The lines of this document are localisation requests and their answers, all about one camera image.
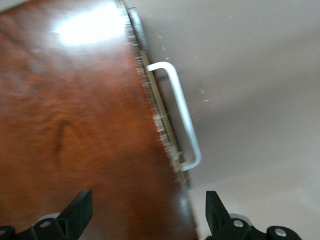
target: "wood grain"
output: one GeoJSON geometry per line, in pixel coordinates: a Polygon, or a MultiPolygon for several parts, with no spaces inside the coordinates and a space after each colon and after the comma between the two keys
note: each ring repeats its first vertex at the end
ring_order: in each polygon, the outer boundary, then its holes
{"type": "Polygon", "coordinates": [[[89,189],[83,239],[195,240],[126,33],[67,45],[54,31],[106,4],[34,0],[0,15],[0,226],[20,232],[89,189]]]}

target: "white handle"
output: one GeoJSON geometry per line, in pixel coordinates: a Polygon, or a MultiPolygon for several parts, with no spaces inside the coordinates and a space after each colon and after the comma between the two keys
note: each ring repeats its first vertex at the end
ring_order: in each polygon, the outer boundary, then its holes
{"type": "Polygon", "coordinates": [[[184,92],[182,91],[180,80],[175,67],[171,63],[166,61],[153,63],[147,66],[148,71],[154,71],[157,69],[164,69],[169,76],[173,94],[182,119],[182,123],[194,153],[194,159],[192,162],[182,163],[181,170],[187,171],[197,166],[201,161],[201,152],[196,137],[195,129],[190,118],[190,113],[188,110],[184,92]]]}

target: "metal handle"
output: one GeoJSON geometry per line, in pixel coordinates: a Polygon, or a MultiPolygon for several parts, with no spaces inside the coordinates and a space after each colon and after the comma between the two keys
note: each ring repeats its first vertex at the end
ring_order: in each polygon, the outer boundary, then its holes
{"type": "Polygon", "coordinates": [[[194,159],[191,163],[190,162],[182,163],[181,170],[187,171],[197,166],[201,161],[201,152],[200,152],[198,140],[196,137],[195,129],[190,118],[190,113],[188,110],[184,92],[182,90],[180,80],[175,67],[171,63],[166,61],[153,63],[147,66],[148,71],[154,71],[157,69],[164,69],[169,76],[169,80],[170,80],[173,94],[179,109],[184,130],[186,132],[188,140],[190,141],[190,144],[194,153],[194,159]]]}

